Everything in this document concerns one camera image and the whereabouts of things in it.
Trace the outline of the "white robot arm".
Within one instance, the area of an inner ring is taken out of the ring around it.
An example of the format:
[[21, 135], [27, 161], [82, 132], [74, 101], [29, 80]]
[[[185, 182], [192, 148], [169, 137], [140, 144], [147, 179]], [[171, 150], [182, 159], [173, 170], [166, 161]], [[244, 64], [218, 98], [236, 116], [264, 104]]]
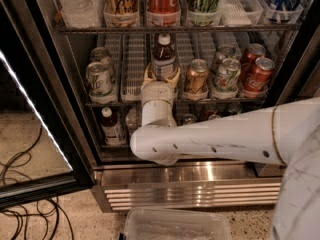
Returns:
[[319, 240], [320, 98], [179, 126], [172, 115], [177, 81], [144, 73], [134, 155], [162, 165], [182, 154], [284, 165], [270, 240]]

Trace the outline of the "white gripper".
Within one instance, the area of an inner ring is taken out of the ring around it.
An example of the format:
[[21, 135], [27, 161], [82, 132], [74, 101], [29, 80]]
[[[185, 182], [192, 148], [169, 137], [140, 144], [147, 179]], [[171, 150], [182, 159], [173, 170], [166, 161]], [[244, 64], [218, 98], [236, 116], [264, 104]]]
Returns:
[[145, 85], [141, 88], [141, 103], [145, 105], [150, 101], [165, 101], [169, 104], [173, 104], [174, 101], [174, 89], [180, 78], [181, 69], [177, 67], [175, 76], [172, 79], [167, 79], [167, 83], [162, 81], [153, 81], [154, 74], [150, 69], [151, 64], [148, 64], [144, 71]]

